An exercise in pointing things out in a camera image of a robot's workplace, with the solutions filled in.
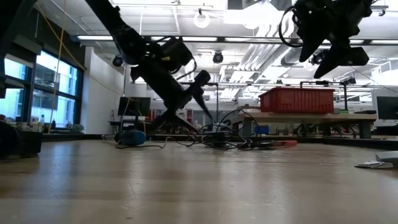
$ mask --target glass window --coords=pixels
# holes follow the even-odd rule
[[[73,124],[75,113],[75,100],[63,96],[55,96],[40,90],[34,90],[32,103],[32,118],[45,123],[51,123],[51,110],[54,105],[52,119],[57,128],[66,128],[67,124]]]
[[[35,84],[54,88],[57,85],[57,90],[62,93],[76,95],[77,74],[78,70],[75,67],[68,65],[61,61],[59,63],[58,75],[57,72],[58,59],[42,52],[37,56],[35,71]]]
[[[22,116],[23,89],[7,89],[5,99],[0,99],[0,114],[16,119]]]
[[[9,59],[4,59],[4,68],[6,75],[19,78],[22,80],[26,79],[26,72],[27,72],[26,65],[20,64],[18,62]]]

